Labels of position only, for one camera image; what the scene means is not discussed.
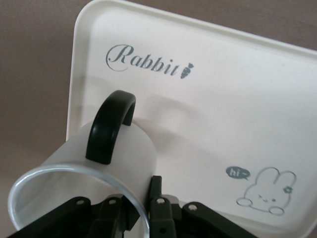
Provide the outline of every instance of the cup rim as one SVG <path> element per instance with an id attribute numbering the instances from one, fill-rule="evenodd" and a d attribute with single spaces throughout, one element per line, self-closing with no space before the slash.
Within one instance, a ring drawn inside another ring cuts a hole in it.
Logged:
<path id="1" fill-rule="evenodd" d="M 51 172 L 73 172 L 73 173 L 80 173 L 88 176 L 93 176 L 99 180 L 107 182 L 108 184 L 118 188 L 122 194 L 133 204 L 133 206 L 138 211 L 140 218 L 142 219 L 142 224 L 144 228 L 144 236 L 143 238 L 150 238 L 150 222 L 147 216 L 147 212 L 140 202 L 140 200 L 134 195 L 134 193 L 127 188 L 123 183 L 116 180 L 109 174 L 103 174 L 97 170 L 94 170 L 89 167 L 85 167 L 82 165 L 74 165 L 69 163 L 59 163 L 59 164 L 52 164 L 52 165 L 45 165 L 39 166 L 35 169 L 32 169 L 22 175 L 12 186 L 9 196 L 8 196 L 8 212 L 11 218 L 11 221 L 17 230 L 22 229 L 25 225 L 21 223 L 17 214 L 15 212 L 15 204 L 17 201 L 17 195 L 21 191 L 21 189 L 25 186 L 25 184 L 30 181 L 31 179 L 43 175 L 48 174 Z"/>

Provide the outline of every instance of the white tray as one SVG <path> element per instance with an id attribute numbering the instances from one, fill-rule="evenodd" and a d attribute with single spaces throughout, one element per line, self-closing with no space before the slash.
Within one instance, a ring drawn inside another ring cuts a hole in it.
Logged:
<path id="1" fill-rule="evenodd" d="M 67 138 L 117 89 L 136 96 L 133 122 L 156 146 L 164 194 L 261 238 L 316 225 L 316 52 L 96 0 L 75 25 Z"/>

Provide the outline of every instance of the black handle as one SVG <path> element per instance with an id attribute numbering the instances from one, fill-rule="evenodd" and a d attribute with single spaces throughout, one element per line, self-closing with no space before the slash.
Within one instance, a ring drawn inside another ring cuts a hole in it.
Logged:
<path id="1" fill-rule="evenodd" d="M 121 124 L 131 125 L 135 96 L 121 90 L 110 94 L 93 122 L 86 158 L 104 165 L 111 163 L 112 153 Z"/>

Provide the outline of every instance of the rabbit cartoon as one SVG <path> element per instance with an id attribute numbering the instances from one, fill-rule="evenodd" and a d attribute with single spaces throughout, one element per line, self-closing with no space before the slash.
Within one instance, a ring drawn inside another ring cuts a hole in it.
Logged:
<path id="1" fill-rule="evenodd" d="M 262 169 L 255 183 L 249 186 L 237 204 L 281 216 L 291 200 L 296 175 L 291 171 L 280 172 L 277 168 Z"/>

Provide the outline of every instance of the white plastic cup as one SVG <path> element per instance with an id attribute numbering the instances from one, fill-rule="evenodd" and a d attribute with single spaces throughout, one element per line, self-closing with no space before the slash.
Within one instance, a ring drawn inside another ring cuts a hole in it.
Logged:
<path id="1" fill-rule="evenodd" d="M 150 236 L 144 204 L 157 163 L 153 143 L 138 126 L 121 125 L 111 163 L 103 165 L 85 158 L 91 126 L 92 122 L 83 126 L 41 166 L 15 182 L 8 211 L 17 230 L 73 197 L 97 204 L 121 193 L 139 212 L 143 237 Z"/>

